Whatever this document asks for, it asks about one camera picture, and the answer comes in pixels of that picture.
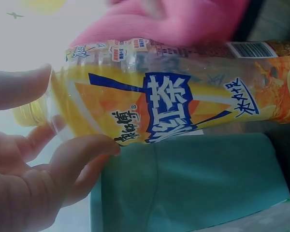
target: yellow bottle label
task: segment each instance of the yellow bottle label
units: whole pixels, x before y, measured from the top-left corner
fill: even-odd
[[[235,120],[290,122],[290,51],[262,44],[258,52],[232,43],[208,54],[168,52],[144,39],[78,46],[67,51],[69,66],[52,78],[52,89],[76,136],[103,133],[121,145]]]

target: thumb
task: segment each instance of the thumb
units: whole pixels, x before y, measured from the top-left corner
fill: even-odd
[[[41,97],[48,85],[51,66],[27,72],[0,71],[0,110],[14,108]]]
[[[119,145],[105,135],[74,138],[58,147],[49,163],[48,171],[65,197],[90,161],[102,154],[117,155],[119,152]]]

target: hand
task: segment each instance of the hand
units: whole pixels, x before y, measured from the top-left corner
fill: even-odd
[[[0,72],[0,110],[29,103],[44,94],[51,68]],[[29,167],[55,136],[49,124],[28,137],[0,132],[0,232],[35,232],[54,223],[58,211],[85,198],[109,155],[119,146],[103,135],[64,142],[49,164]]]
[[[107,0],[109,4],[117,4],[123,0]],[[164,17],[161,0],[139,0],[143,10],[154,19],[162,19]]]

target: finger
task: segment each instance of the finger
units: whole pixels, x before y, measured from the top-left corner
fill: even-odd
[[[116,155],[119,152],[119,145],[105,135],[74,138],[55,151],[48,171],[58,189],[65,194],[91,160],[101,154]]]
[[[152,18],[160,20],[164,18],[161,0],[141,0],[143,10]]]
[[[27,137],[8,135],[13,139],[23,161],[34,160],[43,148],[55,137],[56,133],[49,123],[34,128]]]
[[[101,155],[86,165],[66,197],[64,207],[75,204],[90,194],[108,160],[109,155]]]
[[[50,65],[28,72],[0,72],[0,110],[41,97],[47,89],[50,73]]]

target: bottle cap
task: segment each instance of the bottle cap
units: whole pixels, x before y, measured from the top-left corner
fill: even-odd
[[[47,121],[46,99],[43,95],[38,100],[13,109],[15,121],[23,127],[39,126]]]

